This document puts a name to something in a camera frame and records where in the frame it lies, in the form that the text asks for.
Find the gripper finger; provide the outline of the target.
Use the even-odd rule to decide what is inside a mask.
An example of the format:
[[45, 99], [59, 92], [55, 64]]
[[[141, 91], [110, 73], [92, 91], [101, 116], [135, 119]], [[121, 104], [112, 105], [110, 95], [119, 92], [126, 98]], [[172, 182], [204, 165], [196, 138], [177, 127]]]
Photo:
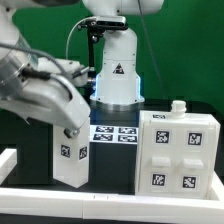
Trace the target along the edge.
[[80, 133], [79, 130], [65, 129], [64, 134], [67, 138], [74, 138]]

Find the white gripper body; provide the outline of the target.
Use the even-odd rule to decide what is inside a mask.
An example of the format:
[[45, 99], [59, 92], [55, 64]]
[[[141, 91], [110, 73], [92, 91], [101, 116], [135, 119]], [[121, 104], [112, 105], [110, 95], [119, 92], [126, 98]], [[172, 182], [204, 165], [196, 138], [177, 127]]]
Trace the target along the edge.
[[30, 79], [18, 94], [0, 99], [0, 108], [24, 120], [32, 118], [71, 130], [80, 129], [90, 115], [90, 107], [78, 90], [56, 75], [48, 81]]

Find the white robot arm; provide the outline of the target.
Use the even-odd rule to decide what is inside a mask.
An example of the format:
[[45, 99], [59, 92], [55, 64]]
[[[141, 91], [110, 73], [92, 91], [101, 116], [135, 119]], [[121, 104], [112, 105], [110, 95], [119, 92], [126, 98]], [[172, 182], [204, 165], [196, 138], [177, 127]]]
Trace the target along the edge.
[[77, 91], [87, 81], [87, 67], [32, 49], [12, 21], [23, 8], [74, 5], [81, 1], [92, 13], [87, 26], [105, 39], [102, 70], [91, 99], [129, 107], [143, 101], [135, 62], [137, 37], [128, 15], [158, 12], [164, 0], [0, 0], [0, 108], [24, 120], [62, 127], [72, 136], [88, 121], [90, 107]]

